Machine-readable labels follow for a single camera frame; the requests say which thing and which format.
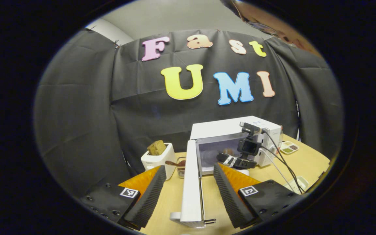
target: white cable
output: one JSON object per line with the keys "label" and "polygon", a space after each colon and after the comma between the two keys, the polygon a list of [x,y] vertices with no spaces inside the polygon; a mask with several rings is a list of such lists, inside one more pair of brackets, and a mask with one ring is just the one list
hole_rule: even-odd
{"label": "white cable", "polygon": [[260,151],[263,152],[263,153],[266,155],[266,157],[272,162],[272,164],[274,165],[274,167],[278,170],[278,172],[279,172],[279,173],[281,174],[281,176],[284,178],[285,182],[288,184],[288,186],[291,188],[291,190],[292,190],[293,192],[295,192],[294,189],[292,189],[291,185],[288,183],[287,179],[284,177],[284,175],[281,173],[281,171],[280,171],[280,170],[278,169],[278,167],[275,165],[275,162],[272,161],[272,159],[268,156],[268,154],[267,154],[264,150],[260,150]]}

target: blue letter m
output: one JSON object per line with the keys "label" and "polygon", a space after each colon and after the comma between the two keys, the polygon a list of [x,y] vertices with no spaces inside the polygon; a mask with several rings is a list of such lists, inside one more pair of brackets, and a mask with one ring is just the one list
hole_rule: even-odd
{"label": "blue letter m", "polygon": [[228,97],[228,94],[230,94],[234,102],[237,102],[240,91],[242,91],[240,101],[249,102],[253,100],[253,96],[250,93],[249,73],[238,73],[236,83],[233,83],[231,78],[225,72],[215,73],[214,78],[218,80],[218,86],[220,87],[220,99],[218,100],[219,105],[231,103],[231,99]]}

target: wooden table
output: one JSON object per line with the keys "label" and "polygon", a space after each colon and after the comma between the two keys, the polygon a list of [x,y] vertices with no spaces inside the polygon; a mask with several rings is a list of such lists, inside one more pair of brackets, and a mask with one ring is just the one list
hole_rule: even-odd
{"label": "wooden table", "polygon": [[[311,147],[287,135],[284,135],[283,140],[291,141],[300,147],[297,152],[291,153],[290,155],[283,154],[282,156],[291,169],[294,170],[297,177],[303,176],[309,182],[309,186],[307,187],[309,188],[318,180],[322,172],[326,171],[329,167],[330,160]],[[176,153],[176,158],[181,156],[186,156],[186,153]],[[278,159],[274,159],[274,162],[286,179],[288,181],[292,180],[292,176],[288,172],[287,167]],[[250,169],[249,175],[259,181],[272,179],[282,185],[285,184],[285,180],[272,164]],[[202,185],[205,219],[217,219],[216,223],[207,225],[205,228],[192,229],[169,220],[171,212],[181,211],[183,183],[184,179],[179,178],[175,170],[172,177],[163,183],[161,195],[159,196],[152,217],[146,225],[146,228],[141,229],[141,232],[148,235],[180,235],[184,233],[190,235],[228,235],[247,229],[234,229],[231,225],[213,175],[203,176]]]}

